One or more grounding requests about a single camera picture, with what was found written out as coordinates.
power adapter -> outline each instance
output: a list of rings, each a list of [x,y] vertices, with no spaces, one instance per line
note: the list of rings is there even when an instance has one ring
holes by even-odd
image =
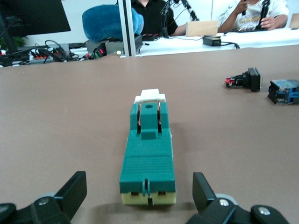
[[[221,45],[221,37],[214,35],[204,35],[203,43],[209,46],[220,46]]]

white wall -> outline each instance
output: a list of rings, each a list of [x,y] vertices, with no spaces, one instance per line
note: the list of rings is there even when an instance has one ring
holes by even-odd
[[[200,20],[213,20],[226,8],[225,5],[232,0],[187,0],[192,10],[196,13]],[[87,9],[102,4],[115,4],[116,0],[62,0],[66,16],[68,18],[71,31],[55,34],[31,35],[25,39],[28,46],[35,44],[44,45],[45,40],[53,40],[60,44],[85,42],[87,38],[83,31],[82,13]],[[299,0],[288,0],[290,9],[289,21],[293,13],[299,13]],[[183,5],[175,5],[173,11],[175,18],[184,10]],[[178,25],[185,24],[190,21],[190,15],[187,10],[177,18]]]

black monitor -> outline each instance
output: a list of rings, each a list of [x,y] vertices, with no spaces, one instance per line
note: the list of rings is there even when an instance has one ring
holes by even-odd
[[[0,34],[9,53],[18,51],[13,36],[70,30],[61,0],[0,0]]]

black shirt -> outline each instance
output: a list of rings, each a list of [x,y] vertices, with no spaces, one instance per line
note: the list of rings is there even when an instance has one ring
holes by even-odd
[[[159,34],[162,30],[161,10],[166,2],[163,0],[149,0],[146,7],[138,0],[131,0],[131,2],[132,8],[135,9],[138,14],[142,15],[144,19],[144,27],[141,34]],[[173,11],[171,9],[168,10],[166,21],[168,35],[171,35],[178,27],[173,19]]]

blue cushion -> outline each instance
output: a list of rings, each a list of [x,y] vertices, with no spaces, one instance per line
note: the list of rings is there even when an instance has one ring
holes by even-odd
[[[134,34],[143,29],[143,16],[132,8]],[[100,5],[86,10],[82,14],[83,29],[92,42],[99,42],[109,37],[122,40],[121,17],[118,5]]]

